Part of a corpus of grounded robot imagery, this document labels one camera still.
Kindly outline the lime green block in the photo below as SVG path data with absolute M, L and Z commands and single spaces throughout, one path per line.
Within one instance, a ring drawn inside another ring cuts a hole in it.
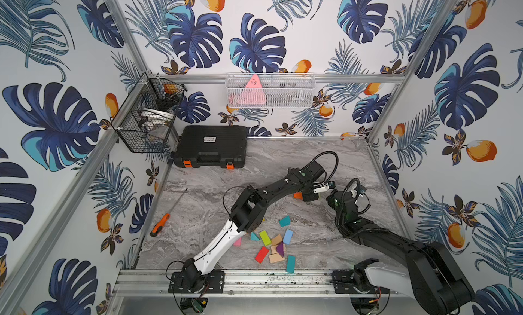
M 269 238 L 269 235 L 266 231 L 261 231 L 260 232 L 260 239 L 262 240 L 263 244 L 265 246 L 271 246 L 272 245 L 272 241 L 271 239 Z

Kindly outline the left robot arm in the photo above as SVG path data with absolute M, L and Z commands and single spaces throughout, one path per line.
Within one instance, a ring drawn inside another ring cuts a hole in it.
M 321 192 L 335 187 L 332 176 L 338 166 L 338 154 L 325 151 L 313 157 L 302 168 L 290 167 L 284 178 L 268 186 L 246 186 L 230 208 L 223 229 L 200 253 L 184 261 L 180 271 L 169 277 L 168 292 L 175 295 L 204 290 L 209 285 L 210 273 L 215 270 L 222 256 L 242 236 L 254 232 L 261 225 L 269 206 L 297 193 L 304 202 L 318 200 Z

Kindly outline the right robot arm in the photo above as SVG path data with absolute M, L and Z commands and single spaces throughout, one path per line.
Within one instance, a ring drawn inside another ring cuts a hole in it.
M 409 294 L 428 314 L 450 314 L 473 301 L 474 291 L 450 251 L 439 242 L 425 244 L 400 236 L 364 218 L 357 201 L 362 195 L 357 178 L 339 191 L 335 183 L 327 187 L 328 206 L 335 212 L 335 225 L 347 240 L 375 249 L 399 262 L 408 275 L 385 285 Z

